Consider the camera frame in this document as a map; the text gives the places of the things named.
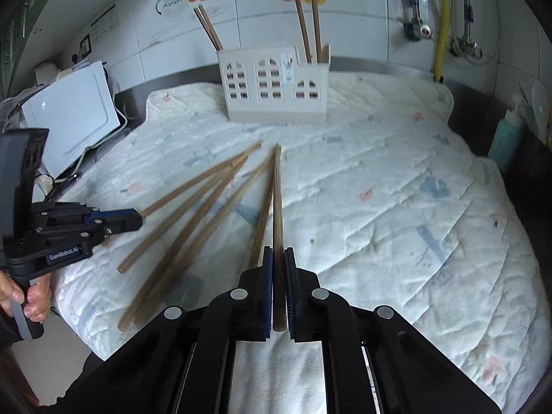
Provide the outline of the person's left hand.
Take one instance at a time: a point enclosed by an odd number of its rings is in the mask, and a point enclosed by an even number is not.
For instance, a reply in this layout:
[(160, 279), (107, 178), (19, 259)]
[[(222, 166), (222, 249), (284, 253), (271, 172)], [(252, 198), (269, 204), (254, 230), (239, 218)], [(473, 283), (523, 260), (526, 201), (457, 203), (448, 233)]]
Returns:
[(26, 303), (23, 308), (23, 314), (33, 323), (42, 323), (50, 312), (51, 274), (40, 276), (37, 282), (28, 290), (23, 290), (12, 278), (5, 272), (0, 272), (1, 277), (1, 312), (12, 317), (11, 303), (20, 305)]

